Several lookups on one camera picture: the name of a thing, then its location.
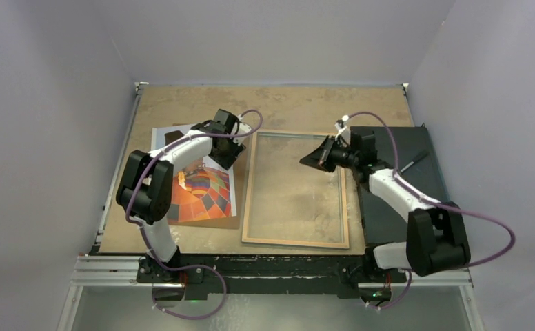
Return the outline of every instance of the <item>gray wall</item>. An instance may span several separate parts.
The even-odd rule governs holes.
[[[0,0],[0,330],[56,328],[132,81],[90,1]]]
[[[135,80],[410,81],[454,0],[96,0]]]
[[[535,1],[457,1],[408,93],[453,200],[517,233],[507,256],[472,269],[487,329],[535,330]],[[466,224],[475,258],[507,243]]]

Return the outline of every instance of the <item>picture frame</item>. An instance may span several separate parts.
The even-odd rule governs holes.
[[[331,134],[328,134],[328,133],[322,133],[322,132],[295,132],[295,131],[287,131],[287,130],[266,130],[266,129],[262,129],[262,130],[258,130],[256,133],[253,134],[252,136],[252,139],[251,139],[251,142],[250,142],[250,146],[249,146],[249,150],[250,150],[250,159],[249,159],[249,164],[248,164],[248,178],[247,178],[247,181],[246,181],[246,188],[245,188],[245,203],[244,203],[244,206],[243,206],[243,209],[244,209],[244,212],[243,212],[243,231],[242,231],[242,235],[241,235],[241,241],[243,243],[259,243],[259,244],[268,244],[268,245],[289,245],[289,246],[302,246],[302,247],[313,247],[313,248],[336,248],[336,249],[348,249],[350,247],[350,242],[349,242],[349,225],[348,225],[348,211],[347,211],[347,188],[346,188],[346,178],[345,178],[345,169],[341,168],[341,167],[337,167],[337,169],[335,170],[334,173],[332,173],[332,175],[330,173],[326,173],[326,172],[318,172],[317,170],[311,170],[309,168],[306,168],[305,171],[307,174],[310,174],[310,176],[313,176],[314,178],[318,178],[320,179],[320,177],[322,177],[323,179],[327,176],[327,174],[329,176],[334,176],[334,182],[336,182],[336,189],[337,189],[337,192],[338,192],[338,203],[333,203],[333,201],[330,201],[331,199],[328,199],[328,203],[327,205],[337,205],[338,206],[338,220],[339,220],[339,225],[340,225],[340,228],[339,228],[339,236],[340,236],[340,240],[338,242],[334,241],[334,242],[330,242],[330,241],[319,241],[319,240],[316,240],[316,241],[310,241],[310,240],[300,240],[300,239],[290,239],[290,238],[287,238],[287,239],[284,239],[284,238],[263,238],[261,236],[252,236],[252,234],[250,233],[250,227],[251,227],[251,223],[253,223],[254,219],[256,217],[254,217],[254,195],[257,194],[257,192],[255,192],[255,190],[257,189],[256,187],[256,182],[258,181],[257,179],[257,176],[262,176],[262,179],[264,177],[267,177],[267,179],[264,179],[264,181],[269,181],[274,175],[277,176],[278,174],[281,174],[281,171],[280,172],[277,172],[277,170],[274,170],[274,168],[277,168],[277,163],[278,163],[278,160],[281,160],[281,159],[285,159],[289,162],[293,162],[295,160],[295,158],[297,158],[297,160],[295,160],[298,164],[299,164],[299,159],[310,153],[311,151],[313,151],[315,149],[315,144],[319,144],[320,141],[324,140],[324,138],[326,138],[326,136],[328,135],[331,135]],[[261,173],[257,172],[257,168],[258,168],[258,144],[259,144],[259,141],[263,138],[263,137],[276,137],[276,138],[281,138],[281,139],[284,139],[282,141],[285,141],[285,139],[303,139],[304,141],[306,141],[306,146],[304,148],[298,148],[299,150],[297,152],[294,152],[294,153],[297,153],[298,155],[294,155],[293,160],[288,160],[289,159],[289,155],[278,155],[278,151],[277,150],[273,150],[271,151],[271,155],[270,157],[267,158],[267,160],[273,160],[273,164],[267,164],[265,165],[265,160],[263,160],[262,162],[262,165],[263,165],[263,169],[261,171]],[[278,145],[277,143],[272,143],[270,145],[266,145],[266,146],[273,146],[273,145]],[[285,178],[273,178],[274,180],[273,181],[285,181],[286,179]],[[298,183],[297,187],[300,189],[303,187],[303,185],[308,185],[310,183]],[[320,186],[317,186],[316,189],[314,190],[318,190],[319,192],[322,190],[327,190],[328,191],[328,195],[329,197],[331,195],[333,195],[333,192],[331,191],[331,189],[328,187],[330,186],[331,183],[329,183],[329,185],[320,185]],[[270,186],[270,188],[265,188],[261,194],[262,196],[266,196],[266,197],[273,197],[274,195],[271,194],[271,193],[274,193],[275,195],[278,195],[278,191],[279,188],[277,187],[277,185],[274,185],[274,186]],[[288,192],[288,194],[291,194],[291,195],[288,195],[287,197],[290,198],[290,197],[294,197],[294,193],[293,192]],[[275,198],[273,199],[273,202],[277,203],[278,202],[278,198]],[[304,206],[303,205],[300,205],[298,204],[298,208],[297,209],[302,209]],[[330,208],[328,208],[325,212],[325,214],[327,214],[328,212],[330,211]],[[328,221],[331,221],[335,218],[335,215],[336,212],[334,212],[333,214],[329,214],[328,215],[328,220],[324,220],[326,222]],[[260,219],[263,219],[263,220],[270,220],[271,216],[269,217],[259,217]],[[281,217],[283,219],[285,219],[287,217],[287,215],[273,215],[274,218],[278,218],[278,217]],[[310,222],[311,220],[309,219],[309,217],[306,217],[307,219],[306,220],[293,220],[293,221],[303,221],[303,222]]]

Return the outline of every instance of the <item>printed picture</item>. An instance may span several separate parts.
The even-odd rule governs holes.
[[[180,139],[193,125],[154,128],[152,150]],[[168,223],[187,223],[236,216],[233,168],[223,169],[202,157],[174,176]]]

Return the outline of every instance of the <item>plywood board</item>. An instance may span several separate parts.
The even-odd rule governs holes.
[[[326,136],[284,130],[254,134],[242,242],[349,248],[345,170],[321,172],[299,163]]]
[[[265,129],[332,132],[334,122],[344,114],[370,110],[390,126],[411,126],[407,103],[400,88],[325,88],[325,87],[213,87],[149,86],[137,110],[125,160],[133,150],[150,149],[152,128],[174,123],[196,123],[211,119],[217,109],[235,114],[254,108],[262,112]],[[257,120],[245,118],[251,125]],[[375,119],[357,117],[356,126],[378,126]],[[115,190],[119,179],[116,179]],[[170,226],[172,236],[182,252],[233,254],[362,254],[365,241],[361,228],[356,186],[346,176],[349,250],[299,248],[241,243],[241,229],[216,229]],[[127,224],[123,208],[110,201],[101,252],[143,253],[145,245],[134,225]]]

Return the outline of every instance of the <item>wall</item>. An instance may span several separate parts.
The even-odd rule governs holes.
[[[136,81],[410,81],[454,0],[96,0]]]
[[[535,1],[457,1],[408,98],[453,200],[517,234],[507,256],[472,269],[487,329],[535,330]],[[507,243],[504,230],[466,224],[475,258]]]
[[[132,81],[90,1],[0,0],[0,330],[54,330]]]

